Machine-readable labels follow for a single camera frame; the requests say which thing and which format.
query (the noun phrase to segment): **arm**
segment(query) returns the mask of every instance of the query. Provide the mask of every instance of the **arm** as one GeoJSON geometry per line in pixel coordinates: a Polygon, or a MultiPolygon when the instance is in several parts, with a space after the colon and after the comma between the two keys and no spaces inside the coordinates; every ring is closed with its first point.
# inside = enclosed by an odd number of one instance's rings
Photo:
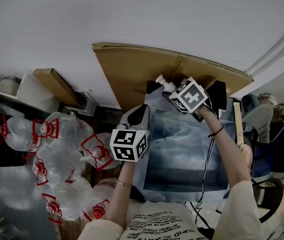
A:
{"type": "MultiPolygon", "coordinates": [[[[222,128],[222,124],[208,108],[201,106],[198,110],[212,133],[222,128]]],[[[214,138],[222,157],[230,189],[241,181],[251,181],[245,159],[227,132],[223,129],[214,138]]]]}
{"type": "MultiPolygon", "coordinates": [[[[135,162],[125,162],[118,181],[124,184],[131,185],[133,182],[133,175],[135,170],[135,162]]],[[[127,208],[130,199],[131,187],[116,184],[113,197],[110,205],[106,210],[105,219],[115,222],[125,229],[127,208]]]]}

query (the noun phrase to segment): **gold bangle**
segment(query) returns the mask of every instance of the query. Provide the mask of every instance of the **gold bangle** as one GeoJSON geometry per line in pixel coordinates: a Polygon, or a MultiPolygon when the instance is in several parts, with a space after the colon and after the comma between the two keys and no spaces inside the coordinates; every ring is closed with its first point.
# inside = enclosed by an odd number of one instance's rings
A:
{"type": "Polygon", "coordinates": [[[131,184],[121,183],[117,179],[116,179],[116,182],[119,183],[120,185],[123,185],[124,187],[131,187],[132,186],[131,184]]]}

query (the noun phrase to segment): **black wristband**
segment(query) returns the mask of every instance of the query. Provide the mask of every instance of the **black wristband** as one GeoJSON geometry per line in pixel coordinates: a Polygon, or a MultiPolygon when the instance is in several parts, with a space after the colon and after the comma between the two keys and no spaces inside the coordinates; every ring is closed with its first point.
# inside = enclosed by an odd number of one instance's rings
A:
{"type": "Polygon", "coordinates": [[[220,129],[220,130],[218,130],[217,132],[214,132],[214,133],[212,133],[212,134],[210,134],[209,136],[207,136],[207,137],[214,137],[215,135],[217,135],[220,131],[222,131],[223,130],[223,128],[224,128],[224,126],[222,126],[222,128],[220,129]]]}

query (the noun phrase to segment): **t-shirt sleeve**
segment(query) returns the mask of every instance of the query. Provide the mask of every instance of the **t-shirt sleeve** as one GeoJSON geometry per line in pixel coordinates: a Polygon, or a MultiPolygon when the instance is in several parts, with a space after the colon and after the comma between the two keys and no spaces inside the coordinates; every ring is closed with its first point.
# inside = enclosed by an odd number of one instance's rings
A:
{"type": "Polygon", "coordinates": [[[124,230],[118,224],[105,219],[86,224],[78,240],[118,240],[124,230]]]}
{"type": "Polygon", "coordinates": [[[231,189],[213,236],[220,239],[263,239],[251,182],[241,181],[231,189]]]}

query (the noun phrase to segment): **gray floor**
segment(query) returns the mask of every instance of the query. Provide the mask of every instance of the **gray floor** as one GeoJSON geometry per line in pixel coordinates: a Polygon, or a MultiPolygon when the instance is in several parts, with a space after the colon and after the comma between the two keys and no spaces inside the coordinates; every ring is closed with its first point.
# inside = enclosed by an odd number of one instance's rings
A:
{"type": "Polygon", "coordinates": [[[10,224],[10,235],[28,240],[55,240],[45,201],[36,187],[31,167],[0,168],[0,217],[10,224]]]}

